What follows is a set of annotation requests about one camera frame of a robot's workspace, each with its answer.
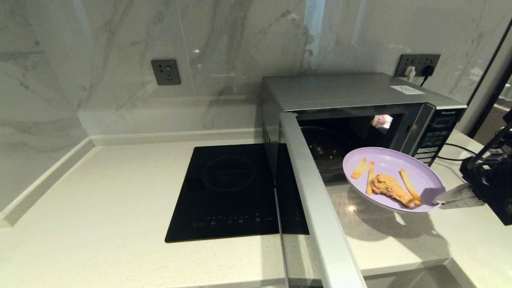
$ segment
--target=power outlet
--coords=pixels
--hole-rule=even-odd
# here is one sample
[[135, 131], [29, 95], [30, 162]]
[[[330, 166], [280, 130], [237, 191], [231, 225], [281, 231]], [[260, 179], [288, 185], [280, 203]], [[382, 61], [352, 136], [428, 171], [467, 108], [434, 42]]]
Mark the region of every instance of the power outlet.
[[441, 58], [440, 54], [422, 54], [421, 59], [419, 61], [418, 67], [416, 67], [416, 76], [423, 77], [423, 69], [428, 65], [434, 67], [434, 71], [436, 71], [437, 63]]
[[181, 84], [176, 60], [151, 60], [151, 66], [158, 85]]
[[396, 66], [395, 77], [407, 77], [406, 69], [409, 66], [416, 68], [416, 76], [418, 76], [418, 65], [421, 60], [421, 54], [402, 54], [398, 65]]

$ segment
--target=burner ring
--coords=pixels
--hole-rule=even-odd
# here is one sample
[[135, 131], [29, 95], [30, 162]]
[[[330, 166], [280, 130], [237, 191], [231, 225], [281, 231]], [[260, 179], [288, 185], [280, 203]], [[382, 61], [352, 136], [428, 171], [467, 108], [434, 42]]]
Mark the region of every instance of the burner ring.
[[203, 169], [204, 184], [215, 191], [232, 192], [249, 185], [256, 176], [254, 165], [246, 158], [224, 156]]

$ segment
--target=french fry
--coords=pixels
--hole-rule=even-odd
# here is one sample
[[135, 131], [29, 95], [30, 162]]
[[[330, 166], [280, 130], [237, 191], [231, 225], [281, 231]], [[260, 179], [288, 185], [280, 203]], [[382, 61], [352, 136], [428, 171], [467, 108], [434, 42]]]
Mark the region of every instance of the french fry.
[[366, 186], [366, 195], [372, 195], [372, 186], [370, 184], [374, 177], [374, 174], [375, 174], [375, 169], [373, 169], [373, 167], [372, 167], [372, 168], [370, 168], [370, 171], [368, 172], [368, 185]]
[[366, 158], [363, 158], [361, 160], [361, 162], [359, 162], [357, 167], [354, 169], [354, 172], [352, 172], [352, 175], [351, 175], [352, 178], [354, 178], [354, 175], [355, 175], [355, 173], [357, 173], [357, 171], [361, 170], [361, 167], [365, 164], [365, 162], [366, 162]]
[[414, 190], [413, 186], [411, 185], [405, 169], [400, 169], [400, 176], [402, 177], [403, 183], [406, 185], [407, 190], [409, 190], [409, 193], [411, 193], [413, 198], [416, 200], [414, 205], [421, 205], [421, 197], [416, 193], [416, 190]]
[[358, 179], [366, 171], [366, 169], [370, 168], [373, 165], [375, 165], [375, 162], [370, 162], [368, 164], [365, 164], [361, 169], [359, 169], [359, 171], [354, 171], [354, 173], [352, 173], [352, 175], [350, 175], [350, 177], [352, 177], [354, 179]]

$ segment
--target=paper note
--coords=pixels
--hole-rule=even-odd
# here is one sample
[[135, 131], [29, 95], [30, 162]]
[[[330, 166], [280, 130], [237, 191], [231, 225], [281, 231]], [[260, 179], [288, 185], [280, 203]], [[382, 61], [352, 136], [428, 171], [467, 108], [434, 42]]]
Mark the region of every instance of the paper note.
[[421, 92], [421, 91], [414, 89], [412, 87], [409, 87], [407, 85], [391, 86], [391, 88], [394, 88], [394, 89], [396, 89], [400, 92], [403, 92], [407, 95], [425, 94], [425, 92]]

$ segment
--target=microwave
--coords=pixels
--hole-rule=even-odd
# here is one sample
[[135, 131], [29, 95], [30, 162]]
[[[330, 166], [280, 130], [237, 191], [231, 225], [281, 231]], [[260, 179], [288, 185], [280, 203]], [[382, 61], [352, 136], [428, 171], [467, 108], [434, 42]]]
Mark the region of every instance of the microwave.
[[289, 231], [302, 225], [295, 234], [309, 234], [321, 272], [319, 279], [292, 279], [296, 273], [287, 271], [289, 286], [364, 287], [326, 183], [343, 180], [343, 156], [361, 147], [432, 165], [466, 105], [383, 73], [264, 77], [261, 99], [285, 268], [301, 266], [293, 255], [300, 241], [290, 241]]

